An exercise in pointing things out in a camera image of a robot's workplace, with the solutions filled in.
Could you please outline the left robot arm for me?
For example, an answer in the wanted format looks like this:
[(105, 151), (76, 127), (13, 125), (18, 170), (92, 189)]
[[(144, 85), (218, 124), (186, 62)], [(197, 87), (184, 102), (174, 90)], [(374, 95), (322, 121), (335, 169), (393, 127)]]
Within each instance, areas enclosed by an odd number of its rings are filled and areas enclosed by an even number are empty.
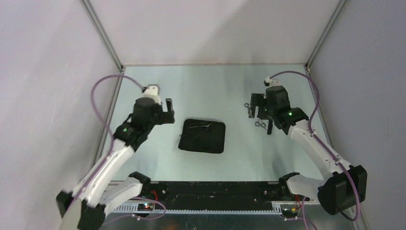
[(172, 99), (165, 101), (166, 112), (152, 98), (137, 99), (133, 112), (116, 129), (109, 152), (72, 191), (61, 191), (57, 195), (61, 230), (98, 230), (106, 217), (127, 200), (144, 200), (151, 195), (151, 179), (139, 172), (129, 174), (114, 187), (109, 188), (108, 185), (122, 165), (147, 140), (154, 126), (175, 122)]

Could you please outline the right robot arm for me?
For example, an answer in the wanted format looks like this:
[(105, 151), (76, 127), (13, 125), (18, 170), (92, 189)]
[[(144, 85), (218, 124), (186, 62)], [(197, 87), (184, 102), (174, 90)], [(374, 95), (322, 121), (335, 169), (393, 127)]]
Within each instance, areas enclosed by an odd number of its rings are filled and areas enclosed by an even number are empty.
[(299, 144), (322, 175), (321, 180), (298, 172), (281, 177), (278, 193), (282, 199), (306, 196), (319, 202), (330, 215), (359, 207), (365, 200), (365, 168), (353, 166), (322, 140), (311, 127), (308, 115), (299, 107), (291, 107), (288, 92), (283, 86), (270, 86), (265, 93), (252, 93), (245, 107), (249, 118), (268, 120), (269, 135), (275, 127)]

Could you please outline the black zip tool case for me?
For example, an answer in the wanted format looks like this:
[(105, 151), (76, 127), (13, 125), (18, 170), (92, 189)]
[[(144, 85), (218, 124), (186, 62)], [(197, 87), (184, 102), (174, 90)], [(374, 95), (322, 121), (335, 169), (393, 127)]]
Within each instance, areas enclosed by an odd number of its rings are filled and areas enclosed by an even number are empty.
[[(190, 126), (210, 125), (210, 129)], [(178, 149), (190, 152), (221, 154), (225, 148), (226, 126), (223, 122), (186, 119), (183, 123)]]

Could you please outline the silver cutting scissors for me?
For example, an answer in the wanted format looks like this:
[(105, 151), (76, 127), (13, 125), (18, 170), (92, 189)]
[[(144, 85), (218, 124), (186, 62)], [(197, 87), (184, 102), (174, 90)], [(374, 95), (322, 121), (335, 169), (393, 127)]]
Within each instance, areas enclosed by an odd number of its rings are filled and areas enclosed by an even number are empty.
[(258, 119), (256, 122), (255, 122), (255, 126), (256, 127), (261, 127), (261, 128), (266, 128), (267, 127), (267, 124), (264, 122), (264, 121), (262, 121), (261, 119)]

